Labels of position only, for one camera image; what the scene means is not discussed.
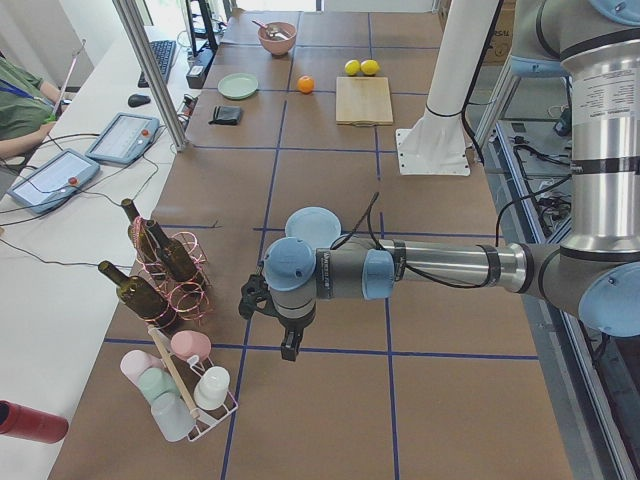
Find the stick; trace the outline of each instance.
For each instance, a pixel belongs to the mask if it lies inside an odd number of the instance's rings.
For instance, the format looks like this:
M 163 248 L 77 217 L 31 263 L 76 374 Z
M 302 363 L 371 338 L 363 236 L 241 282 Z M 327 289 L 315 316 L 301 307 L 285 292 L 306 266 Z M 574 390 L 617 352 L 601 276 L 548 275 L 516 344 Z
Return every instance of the stick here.
M 182 395 L 184 402 L 187 404 L 187 407 L 189 408 L 189 412 L 191 413 L 191 416 L 197 419 L 200 416 L 200 414 L 198 413 L 198 407 L 196 406 L 196 403 L 193 401 L 193 398 L 191 397 L 189 390 L 187 390 L 187 386 L 182 381 L 182 377 L 178 373 L 176 366 L 173 364 L 173 360 L 171 360 L 171 355 L 169 354 L 165 346 L 162 344 L 162 340 L 158 335 L 158 331 L 155 328 L 150 328 L 149 335 L 151 335 L 151 338 L 153 339 L 153 343 L 156 344 L 156 348 L 158 349 L 158 352 L 160 352 L 160 356 L 162 357 L 164 364 L 167 366 L 167 370 L 169 370 L 171 377 L 173 377 L 173 380 L 176 382 L 176 385 L 178 386 L 178 390 L 180 391 L 180 395 Z

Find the person's arm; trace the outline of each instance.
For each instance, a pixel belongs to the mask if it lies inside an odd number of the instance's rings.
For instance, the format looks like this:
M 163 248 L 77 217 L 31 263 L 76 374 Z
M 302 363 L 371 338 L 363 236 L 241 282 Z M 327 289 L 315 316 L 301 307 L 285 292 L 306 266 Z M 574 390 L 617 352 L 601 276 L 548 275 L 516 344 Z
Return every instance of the person's arm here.
M 33 133 L 29 133 L 28 135 L 12 138 L 10 140 L 0 140 L 0 158 L 8 159 L 10 157 L 22 155 L 32 148 L 37 147 L 44 141 L 54 125 L 55 122 L 45 123 L 38 130 Z
M 40 91 L 53 103 L 56 103 L 58 101 L 58 97 L 60 96 L 60 90 L 46 80 L 44 80 L 42 84 L 40 84 Z

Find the plate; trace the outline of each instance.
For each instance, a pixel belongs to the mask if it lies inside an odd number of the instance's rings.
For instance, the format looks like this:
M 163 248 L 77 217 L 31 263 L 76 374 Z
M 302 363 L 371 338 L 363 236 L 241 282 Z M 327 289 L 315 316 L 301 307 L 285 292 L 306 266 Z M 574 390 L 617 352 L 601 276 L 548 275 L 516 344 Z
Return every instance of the plate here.
M 287 237 L 304 240 L 313 248 L 329 248 L 340 236 L 340 220 L 321 207 L 305 207 L 294 212 L 284 227 Z
M 218 91 L 231 100 L 250 97 L 258 89 L 258 79 L 250 73 L 232 73 L 218 82 Z

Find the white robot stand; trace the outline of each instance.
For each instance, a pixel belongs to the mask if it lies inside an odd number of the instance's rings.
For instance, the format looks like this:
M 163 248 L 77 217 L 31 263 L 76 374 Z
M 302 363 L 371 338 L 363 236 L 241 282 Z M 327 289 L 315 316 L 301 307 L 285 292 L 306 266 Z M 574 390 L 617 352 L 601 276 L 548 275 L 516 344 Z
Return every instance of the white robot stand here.
M 469 175 L 460 115 L 498 0 L 455 0 L 424 115 L 396 130 L 402 175 Z

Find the green plate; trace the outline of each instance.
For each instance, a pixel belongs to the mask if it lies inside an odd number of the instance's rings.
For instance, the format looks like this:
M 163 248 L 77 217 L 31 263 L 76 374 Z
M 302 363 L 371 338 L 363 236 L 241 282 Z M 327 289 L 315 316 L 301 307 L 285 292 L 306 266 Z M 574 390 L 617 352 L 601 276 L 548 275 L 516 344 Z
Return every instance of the green plate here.
M 218 82 L 218 91 L 231 100 L 250 97 L 258 89 L 258 79 L 250 73 L 232 73 Z

